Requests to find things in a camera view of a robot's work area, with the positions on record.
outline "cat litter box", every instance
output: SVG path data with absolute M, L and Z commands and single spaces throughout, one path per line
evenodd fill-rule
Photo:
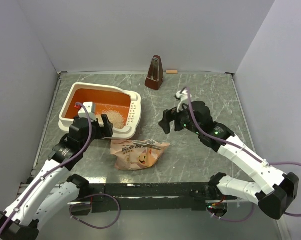
M 96 104 L 96 117 L 101 126 L 102 114 L 114 124 L 110 139 L 130 139 L 134 136 L 142 116 L 141 95 L 134 91 L 122 90 L 115 86 L 90 83 L 74 83 L 59 114 L 59 128 L 68 132 L 74 117 L 78 115 L 75 103 Z

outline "small wooden block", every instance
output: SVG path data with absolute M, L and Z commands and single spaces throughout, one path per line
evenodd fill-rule
M 167 70 L 166 73 L 167 74 L 178 74 L 179 71 L 178 70 Z

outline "white plastic rim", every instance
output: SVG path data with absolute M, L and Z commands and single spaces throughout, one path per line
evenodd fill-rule
M 82 83 L 82 82 L 76 82 L 72 85 L 68 96 L 66 98 L 66 101 L 64 105 L 62 106 L 62 109 L 59 114 L 59 122 L 58 126 L 59 128 L 64 132 L 69 132 L 70 126 L 73 123 L 73 119 L 65 118 L 64 116 L 67 113 L 67 110 L 69 109 L 69 106 L 72 102 L 72 99 L 79 89 L 90 89 L 90 90 L 103 90 L 108 92 L 114 92 L 114 93 L 123 93 L 130 96 L 130 107 L 129 107 L 129 113 L 128 118 L 125 123 L 125 127 L 123 129 L 113 128 L 113 136 L 108 137 L 108 139 L 130 139 L 134 136 L 136 133 L 136 129 L 138 124 L 140 123 L 141 117 L 142 117 L 142 105 L 141 105 L 141 95 L 139 95 L 135 91 L 126 91 L 122 90 L 115 86 L 107 86 L 107 85 L 99 85 L 99 84 L 91 84 L 91 83 Z

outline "table surface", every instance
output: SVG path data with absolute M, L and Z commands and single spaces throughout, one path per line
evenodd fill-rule
M 165 135 L 158 125 L 163 117 L 163 111 L 178 104 L 174 98 L 176 92 L 189 86 L 193 101 L 204 101 L 215 121 L 228 126 L 248 147 L 252 148 L 248 128 L 230 75 L 170 74 L 165 76 L 165 81 L 158 91 L 147 88 L 145 79 L 146 74 L 67 73 L 62 75 L 41 146 L 37 171 L 43 167 L 47 156 L 65 134 L 59 129 L 59 114 L 72 85 L 83 82 L 116 86 L 139 93 L 142 98 L 141 121 L 132 139 L 153 139 L 171 145 L 155 166 L 137 171 L 123 171 L 115 168 L 117 157 L 110 154 L 110 140 L 95 140 L 71 174 L 78 174 L 89 180 L 91 184 L 208 182 L 211 176 L 219 172 L 245 181 L 250 179 L 235 164 L 204 146 L 195 134 L 183 130 L 172 131 Z

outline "white cable clip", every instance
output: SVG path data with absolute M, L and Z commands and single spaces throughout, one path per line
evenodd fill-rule
M 263 167 L 269 167 L 270 166 L 269 162 L 266 159 L 263 159 L 263 161 L 261 162 L 261 165 Z

